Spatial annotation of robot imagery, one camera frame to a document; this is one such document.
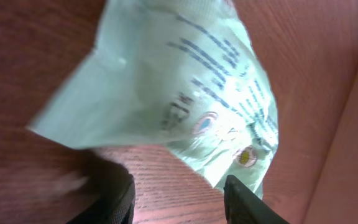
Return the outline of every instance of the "packet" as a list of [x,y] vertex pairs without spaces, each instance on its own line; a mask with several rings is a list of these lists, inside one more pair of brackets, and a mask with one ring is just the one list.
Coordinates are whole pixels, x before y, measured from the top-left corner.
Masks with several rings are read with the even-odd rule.
[[230,1],[110,0],[94,50],[30,125],[73,149],[163,144],[262,196],[278,146],[269,80]]

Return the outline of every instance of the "brown wooden surface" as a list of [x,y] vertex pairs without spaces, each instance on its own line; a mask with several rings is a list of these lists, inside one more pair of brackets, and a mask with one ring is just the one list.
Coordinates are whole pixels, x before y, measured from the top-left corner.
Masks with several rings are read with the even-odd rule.
[[358,74],[305,223],[358,223]]
[[[236,3],[278,102],[264,200],[302,223],[358,66],[358,0]],[[67,194],[86,156],[24,126],[91,49],[103,4],[0,0],[0,223],[63,223],[95,199]],[[165,150],[104,153],[135,175],[136,223],[225,222],[221,193]]]

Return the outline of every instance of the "crumpled plastic bag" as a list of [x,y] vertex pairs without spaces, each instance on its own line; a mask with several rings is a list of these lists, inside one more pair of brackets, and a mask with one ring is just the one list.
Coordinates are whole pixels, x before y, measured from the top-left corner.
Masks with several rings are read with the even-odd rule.
[[110,0],[94,50],[30,125],[73,149],[163,144],[259,197],[278,146],[269,80],[231,1]]

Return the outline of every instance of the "plastic wrapper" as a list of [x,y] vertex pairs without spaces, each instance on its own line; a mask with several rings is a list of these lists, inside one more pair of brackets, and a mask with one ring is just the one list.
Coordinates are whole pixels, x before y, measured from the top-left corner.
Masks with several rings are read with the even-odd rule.
[[110,0],[94,50],[30,129],[73,149],[163,144],[261,197],[278,146],[269,80],[230,1]]

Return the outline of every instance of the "wooden table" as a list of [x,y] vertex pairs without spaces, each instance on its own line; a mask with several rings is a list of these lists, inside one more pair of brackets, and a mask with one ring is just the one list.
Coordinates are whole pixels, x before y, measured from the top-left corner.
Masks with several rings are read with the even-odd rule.
[[[264,200],[302,223],[358,66],[358,0],[238,0],[277,97]],[[24,127],[90,51],[103,0],[0,0],[0,223],[64,223],[87,157]],[[135,223],[225,223],[223,195],[165,149],[105,152],[135,176]]]

